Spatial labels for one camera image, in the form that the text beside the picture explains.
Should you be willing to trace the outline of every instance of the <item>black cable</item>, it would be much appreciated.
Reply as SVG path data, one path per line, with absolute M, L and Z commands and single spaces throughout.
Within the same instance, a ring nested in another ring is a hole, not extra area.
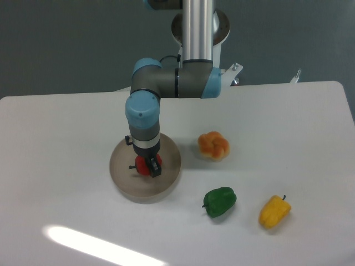
M 175 55 L 167 55 L 167 56 L 161 58 L 159 62 L 162 62 L 162 61 L 163 61 L 164 59 L 166 59 L 166 58 L 176 58 L 176 60 L 178 60 L 178 57 L 175 56 Z

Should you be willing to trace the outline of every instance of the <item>round plate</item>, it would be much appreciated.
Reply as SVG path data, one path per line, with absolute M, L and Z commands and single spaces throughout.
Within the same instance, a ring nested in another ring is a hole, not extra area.
M 213 46 L 223 42 L 228 37 L 230 32 L 228 17 L 221 10 L 216 9 L 216 11 L 220 21 L 220 26 L 213 36 Z M 171 23 L 171 32 L 175 40 L 182 44 L 182 13 L 177 14 L 173 19 L 173 22 Z
M 128 169 L 134 165 L 137 154 L 132 146 L 122 140 L 111 155 L 110 174 L 118 189 L 131 200 L 151 199 L 162 194 L 171 187 L 179 176 L 181 156 L 177 145 L 164 134 L 160 134 L 160 151 L 163 163 L 161 175 L 152 178 L 142 176 L 136 169 Z

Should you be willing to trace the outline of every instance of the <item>beige plate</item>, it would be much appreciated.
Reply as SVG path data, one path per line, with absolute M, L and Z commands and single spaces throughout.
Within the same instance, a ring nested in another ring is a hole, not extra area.
M 158 195 L 166 196 L 165 191 L 176 181 L 181 169 L 181 156 L 177 145 L 164 134 L 160 134 L 159 155 L 163 161 L 161 175 L 157 177 L 142 176 L 136 169 L 128 169 L 134 165 L 137 154 L 132 146 L 122 140 L 111 155 L 110 173 L 120 191 L 129 199 L 153 199 Z

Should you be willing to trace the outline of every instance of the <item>orange bread roll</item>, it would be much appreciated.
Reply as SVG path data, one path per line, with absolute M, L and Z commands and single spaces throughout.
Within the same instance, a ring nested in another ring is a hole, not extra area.
M 213 160 L 221 160 L 230 152 L 228 141 L 216 131 L 202 134 L 197 142 L 201 154 Z

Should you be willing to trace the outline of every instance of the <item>robotic arm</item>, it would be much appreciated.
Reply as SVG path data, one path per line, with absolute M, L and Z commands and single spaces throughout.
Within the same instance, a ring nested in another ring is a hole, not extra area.
M 133 70 L 125 114 L 137 155 L 145 158 L 152 177 L 161 174 L 161 98 L 216 98 L 221 92 L 221 70 L 213 67 L 213 0 L 146 0 L 153 9 L 183 9 L 182 68 L 163 69 L 159 61 L 140 59 Z

